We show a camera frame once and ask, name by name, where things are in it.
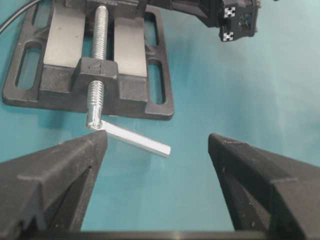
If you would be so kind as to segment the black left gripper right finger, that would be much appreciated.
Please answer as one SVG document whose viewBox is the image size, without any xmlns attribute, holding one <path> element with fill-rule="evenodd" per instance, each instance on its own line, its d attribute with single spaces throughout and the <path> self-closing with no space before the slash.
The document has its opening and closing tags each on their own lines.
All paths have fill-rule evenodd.
<svg viewBox="0 0 320 240">
<path fill-rule="evenodd" d="M 320 169 L 216 133 L 208 153 L 236 231 L 259 240 L 320 237 Z"/>
</svg>

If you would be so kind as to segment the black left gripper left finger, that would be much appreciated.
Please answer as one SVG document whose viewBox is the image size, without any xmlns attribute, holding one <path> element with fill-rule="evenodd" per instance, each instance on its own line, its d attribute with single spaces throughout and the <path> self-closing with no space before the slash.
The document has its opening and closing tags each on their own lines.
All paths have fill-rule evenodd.
<svg viewBox="0 0 320 240">
<path fill-rule="evenodd" d="M 0 237 L 79 231 L 108 147 L 96 131 L 0 165 Z"/>
</svg>

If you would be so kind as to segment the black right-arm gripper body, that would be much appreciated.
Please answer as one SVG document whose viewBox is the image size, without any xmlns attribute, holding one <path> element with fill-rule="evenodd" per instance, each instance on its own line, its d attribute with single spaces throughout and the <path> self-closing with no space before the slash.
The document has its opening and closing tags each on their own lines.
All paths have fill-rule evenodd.
<svg viewBox="0 0 320 240">
<path fill-rule="evenodd" d="M 222 42 L 253 37 L 260 0 L 148 0 L 147 4 L 197 17 L 208 28 L 219 28 Z"/>
</svg>

